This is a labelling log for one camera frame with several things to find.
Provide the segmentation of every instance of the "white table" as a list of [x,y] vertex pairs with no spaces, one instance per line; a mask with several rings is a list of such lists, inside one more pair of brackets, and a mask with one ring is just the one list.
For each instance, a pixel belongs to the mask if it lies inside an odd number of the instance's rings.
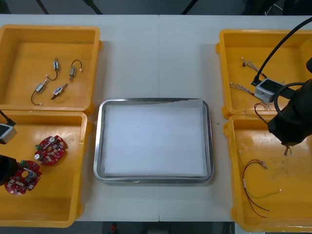
[[0,15],[0,25],[91,25],[101,30],[94,102],[201,98],[211,111],[214,177],[208,184],[102,184],[93,176],[97,115],[90,119],[81,221],[230,221],[232,191],[218,55],[219,31],[292,29],[307,17]]

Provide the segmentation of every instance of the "white paper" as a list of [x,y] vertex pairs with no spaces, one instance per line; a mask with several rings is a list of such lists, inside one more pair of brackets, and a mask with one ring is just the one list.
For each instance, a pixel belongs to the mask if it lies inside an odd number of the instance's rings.
[[206,176],[201,100],[108,105],[106,176]]

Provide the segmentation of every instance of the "metal tray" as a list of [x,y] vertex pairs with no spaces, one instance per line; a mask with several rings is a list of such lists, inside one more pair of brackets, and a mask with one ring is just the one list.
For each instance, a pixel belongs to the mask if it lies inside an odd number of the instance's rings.
[[214,174],[214,164],[212,157],[212,133],[209,107],[203,101],[203,126],[205,152],[207,162],[207,176],[204,177],[182,177],[182,176],[106,176],[101,170],[101,162],[105,161],[105,155],[102,155],[103,138],[105,132],[105,109],[107,105],[142,105],[169,103],[183,100],[194,100],[198,98],[126,98],[126,99],[107,99],[99,107],[97,119],[97,135],[94,155],[93,171],[95,177],[100,182],[105,183],[205,183],[209,181]]

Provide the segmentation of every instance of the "red component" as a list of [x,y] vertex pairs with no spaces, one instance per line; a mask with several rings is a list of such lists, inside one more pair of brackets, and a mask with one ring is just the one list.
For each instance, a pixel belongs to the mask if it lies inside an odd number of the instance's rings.
[[[36,173],[37,176],[35,178],[30,178],[28,176],[23,177],[22,173],[27,171],[25,168],[29,171],[32,171],[33,173]],[[40,166],[35,162],[22,160],[20,163],[18,163],[18,170],[16,171],[15,175],[11,176],[9,181],[5,183],[5,189],[13,195],[22,195],[27,190],[33,190],[40,180],[40,176],[42,175],[39,169]]]
[[38,160],[41,165],[53,165],[57,163],[65,154],[67,149],[66,142],[59,136],[55,136],[55,143],[50,142],[53,136],[44,139],[39,145],[40,150],[35,152],[35,155],[40,155],[42,159]]

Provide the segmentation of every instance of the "yellow tray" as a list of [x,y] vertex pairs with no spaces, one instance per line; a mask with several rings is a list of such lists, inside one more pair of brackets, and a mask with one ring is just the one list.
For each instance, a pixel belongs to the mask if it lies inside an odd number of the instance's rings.
[[[94,111],[93,89],[101,49],[99,29],[77,26],[28,26],[6,25],[0,32],[0,110],[57,110]],[[54,78],[55,57],[59,61],[58,78],[48,81],[45,90],[31,95],[45,74]],[[83,64],[82,72],[77,62],[76,75],[69,82],[69,70],[73,60]],[[53,91],[63,84],[68,86],[55,100]]]
[[[270,30],[223,30],[219,35],[216,51],[219,54],[225,118],[231,115],[254,115],[254,104],[259,99],[241,90],[230,88],[230,82],[243,85],[254,93],[251,82],[256,71],[242,66],[243,57],[250,60],[258,69],[272,49],[286,36],[288,31]],[[312,31],[298,31],[292,35],[273,55],[263,73],[280,83],[303,82],[312,78],[306,62],[312,54]],[[280,109],[288,100],[280,97]],[[274,105],[270,111],[261,110],[261,115],[275,115]]]
[[82,214],[81,167],[86,146],[87,116],[81,112],[5,111],[16,121],[17,134],[1,155],[18,162],[34,160],[35,145],[59,135],[68,144],[64,157],[53,166],[40,166],[42,176],[32,191],[11,195],[0,187],[0,226],[68,227]]
[[[231,162],[233,204],[232,219],[248,232],[311,232],[312,231],[312,137],[291,147],[293,156],[284,156],[285,146],[270,134],[261,120],[232,116],[224,125]],[[265,161],[268,169],[254,164],[247,168],[247,190],[259,206],[271,210],[251,209],[244,192],[243,165],[252,159]]]

